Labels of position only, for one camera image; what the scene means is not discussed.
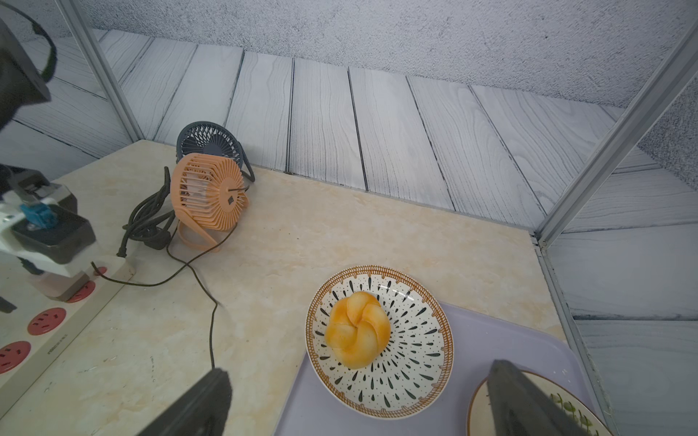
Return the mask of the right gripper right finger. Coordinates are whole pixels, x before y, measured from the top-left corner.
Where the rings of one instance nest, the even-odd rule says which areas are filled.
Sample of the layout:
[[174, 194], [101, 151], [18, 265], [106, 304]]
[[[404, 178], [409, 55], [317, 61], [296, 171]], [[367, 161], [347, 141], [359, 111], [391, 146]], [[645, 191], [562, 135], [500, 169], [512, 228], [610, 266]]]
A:
[[493, 361], [486, 379], [497, 435], [587, 435], [561, 396], [540, 389], [513, 363]]

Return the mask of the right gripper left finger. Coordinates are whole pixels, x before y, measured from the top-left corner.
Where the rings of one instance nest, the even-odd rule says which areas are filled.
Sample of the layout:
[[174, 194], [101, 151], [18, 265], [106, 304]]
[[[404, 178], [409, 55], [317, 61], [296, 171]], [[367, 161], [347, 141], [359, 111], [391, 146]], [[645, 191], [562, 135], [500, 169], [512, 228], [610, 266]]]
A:
[[214, 368], [139, 435], [223, 435], [232, 399], [228, 372]]

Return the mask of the white red power strip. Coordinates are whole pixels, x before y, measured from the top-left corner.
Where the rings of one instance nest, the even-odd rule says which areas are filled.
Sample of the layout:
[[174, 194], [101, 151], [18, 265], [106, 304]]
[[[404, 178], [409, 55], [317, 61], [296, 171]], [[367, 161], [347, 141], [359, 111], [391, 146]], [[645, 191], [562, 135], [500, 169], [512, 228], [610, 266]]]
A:
[[87, 282], [65, 302], [38, 292], [36, 277], [22, 270], [5, 273], [1, 297], [15, 308], [1, 313], [2, 415], [135, 275], [134, 267], [116, 256], [104, 256], [96, 266], [87, 268]]

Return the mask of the pink USB charger plug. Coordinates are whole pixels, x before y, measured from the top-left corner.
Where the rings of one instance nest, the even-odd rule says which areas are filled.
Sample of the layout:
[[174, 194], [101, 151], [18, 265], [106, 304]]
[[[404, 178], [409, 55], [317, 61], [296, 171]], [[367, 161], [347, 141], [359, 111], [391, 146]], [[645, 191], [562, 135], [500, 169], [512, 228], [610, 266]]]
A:
[[71, 277], [43, 272], [40, 275], [31, 274], [28, 281], [48, 299], [66, 302], [85, 286], [89, 277], [84, 272]]

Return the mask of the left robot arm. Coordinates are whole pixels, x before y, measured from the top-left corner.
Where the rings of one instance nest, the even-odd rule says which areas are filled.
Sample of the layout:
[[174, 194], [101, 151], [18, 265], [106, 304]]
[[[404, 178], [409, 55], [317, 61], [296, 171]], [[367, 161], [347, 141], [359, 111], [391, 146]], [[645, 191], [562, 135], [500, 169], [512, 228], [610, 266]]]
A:
[[34, 33], [43, 37], [50, 47], [47, 63], [39, 71], [10, 28], [1, 21], [1, 129], [4, 129], [21, 107], [51, 101], [47, 84], [55, 76], [57, 48], [38, 21], [5, 1], [1, 6], [27, 20]]

